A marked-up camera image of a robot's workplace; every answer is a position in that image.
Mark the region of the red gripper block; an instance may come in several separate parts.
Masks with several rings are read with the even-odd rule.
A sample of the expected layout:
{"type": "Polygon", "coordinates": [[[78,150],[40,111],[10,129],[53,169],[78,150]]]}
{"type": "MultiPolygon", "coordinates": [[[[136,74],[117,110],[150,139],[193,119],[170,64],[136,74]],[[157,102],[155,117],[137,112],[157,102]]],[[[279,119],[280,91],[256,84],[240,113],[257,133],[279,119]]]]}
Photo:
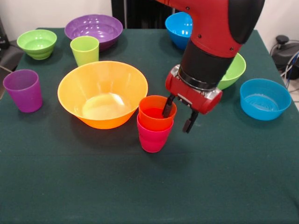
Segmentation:
{"type": "Polygon", "coordinates": [[[189,133],[195,123],[198,114],[207,114],[220,102],[222,91],[218,88],[212,91],[201,91],[188,86],[179,77],[180,65],[174,66],[165,81],[165,87],[170,92],[163,109],[163,117],[167,118],[172,110],[174,98],[179,98],[184,104],[192,109],[189,119],[186,120],[182,131],[189,133]]]}

